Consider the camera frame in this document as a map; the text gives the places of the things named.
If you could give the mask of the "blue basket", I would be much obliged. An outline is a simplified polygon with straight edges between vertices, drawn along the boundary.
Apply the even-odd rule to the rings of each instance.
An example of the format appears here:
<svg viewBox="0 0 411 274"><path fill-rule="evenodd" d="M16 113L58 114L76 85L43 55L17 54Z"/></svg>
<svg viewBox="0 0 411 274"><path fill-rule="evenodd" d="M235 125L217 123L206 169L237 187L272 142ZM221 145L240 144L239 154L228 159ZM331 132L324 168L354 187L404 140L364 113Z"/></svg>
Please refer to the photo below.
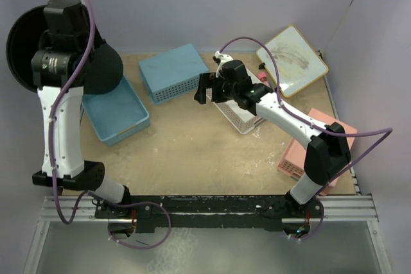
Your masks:
<svg viewBox="0 0 411 274"><path fill-rule="evenodd" d="M208 72L208 67L192 44L139 62L143 85L156 105L196 90L199 76Z"/></svg>
<svg viewBox="0 0 411 274"><path fill-rule="evenodd" d="M109 93L84 95L82 108L97 137L107 146L113 146L150 126L150 115L125 76Z"/></svg>

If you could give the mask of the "white plastic basket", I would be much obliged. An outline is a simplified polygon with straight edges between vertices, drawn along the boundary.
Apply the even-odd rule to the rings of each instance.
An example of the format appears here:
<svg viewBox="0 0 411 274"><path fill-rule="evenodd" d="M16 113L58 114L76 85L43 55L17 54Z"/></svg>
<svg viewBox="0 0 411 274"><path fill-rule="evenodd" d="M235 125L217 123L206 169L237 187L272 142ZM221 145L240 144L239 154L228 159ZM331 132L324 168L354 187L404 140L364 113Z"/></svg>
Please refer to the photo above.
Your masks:
<svg viewBox="0 0 411 274"><path fill-rule="evenodd" d="M235 129L243 135L251 132L265 121L263 118L254 116L249 111L241 109L233 100L223 103L213 102L213 104L229 120Z"/></svg>

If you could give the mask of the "large black plastic bucket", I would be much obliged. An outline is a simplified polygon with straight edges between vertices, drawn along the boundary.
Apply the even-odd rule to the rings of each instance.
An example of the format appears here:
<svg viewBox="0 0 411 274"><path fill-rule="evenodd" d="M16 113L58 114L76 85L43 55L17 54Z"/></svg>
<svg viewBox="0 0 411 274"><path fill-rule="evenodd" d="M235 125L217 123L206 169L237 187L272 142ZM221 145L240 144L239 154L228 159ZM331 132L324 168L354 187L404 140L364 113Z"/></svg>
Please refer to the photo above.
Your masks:
<svg viewBox="0 0 411 274"><path fill-rule="evenodd" d="M38 51L41 34L46 31L44 5L23 13L11 27L6 41L6 61L10 72L25 89L36 92L31 59ZM123 77L123 62L115 49L98 30L94 35L94 55L91 64L82 70L85 94L105 94L117 87Z"/></svg>

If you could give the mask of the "pink plastic basket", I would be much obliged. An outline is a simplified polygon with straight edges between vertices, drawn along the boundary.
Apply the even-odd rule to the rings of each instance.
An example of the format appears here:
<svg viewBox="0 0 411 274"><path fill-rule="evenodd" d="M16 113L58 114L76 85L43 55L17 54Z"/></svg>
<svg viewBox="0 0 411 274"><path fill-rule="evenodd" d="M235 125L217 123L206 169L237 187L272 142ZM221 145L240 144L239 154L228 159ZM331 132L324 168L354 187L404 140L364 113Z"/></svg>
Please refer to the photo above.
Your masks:
<svg viewBox="0 0 411 274"><path fill-rule="evenodd" d="M308 115L316 120L322 121L326 124L332 124L334 122L340 123L346 133L357 133L358 130L342 121L329 116L320 110L312 108ZM283 156L281 157L277 170L284 173L286 176L293 178L294 180L300 179L304 174L304 158L306 151L295 140L292 139L285 149ZM343 195L343 194L355 194L354 183L351 178L350 171L345 172L339 178L333 180L321 193L321 196L326 195Z"/></svg>

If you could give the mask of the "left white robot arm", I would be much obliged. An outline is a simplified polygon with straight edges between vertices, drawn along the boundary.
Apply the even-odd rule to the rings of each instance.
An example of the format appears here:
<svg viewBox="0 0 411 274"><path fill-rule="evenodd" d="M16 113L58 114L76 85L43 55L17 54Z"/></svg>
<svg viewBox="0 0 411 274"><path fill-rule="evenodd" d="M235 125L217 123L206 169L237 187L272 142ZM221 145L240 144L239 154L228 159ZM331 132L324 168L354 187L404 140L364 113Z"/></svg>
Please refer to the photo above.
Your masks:
<svg viewBox="0 0 411 274"><path fill-rule="evenodd" d="M43 109L45 150L33 183L92 191L124 218L132 211L125 186L106 176L103 163L84 160L80 142L83 95L112 92L123 78L121 57L101 38L81 0L50 0L43 15L46 30L31 68Z"/></svg>

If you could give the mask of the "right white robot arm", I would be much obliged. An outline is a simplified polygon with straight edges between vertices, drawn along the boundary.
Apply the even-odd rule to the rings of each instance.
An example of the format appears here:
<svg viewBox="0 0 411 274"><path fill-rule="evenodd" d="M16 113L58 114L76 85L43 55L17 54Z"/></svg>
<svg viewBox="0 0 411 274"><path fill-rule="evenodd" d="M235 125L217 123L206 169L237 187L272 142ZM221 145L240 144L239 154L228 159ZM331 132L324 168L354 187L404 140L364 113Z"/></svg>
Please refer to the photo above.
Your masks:
<svg viewBox="0 0 411 274"><path fill-rule="evenodd" d="M305 149L304 174L288 192L285 203L289 215L302 216L308 202L350 163L341 124L325 124L287 104L270 87L254 83L242 61L222 62L217 73L200 74L195 101L205 104L208 90L212 102L234 101L241 109L275 124Z"/></svg>

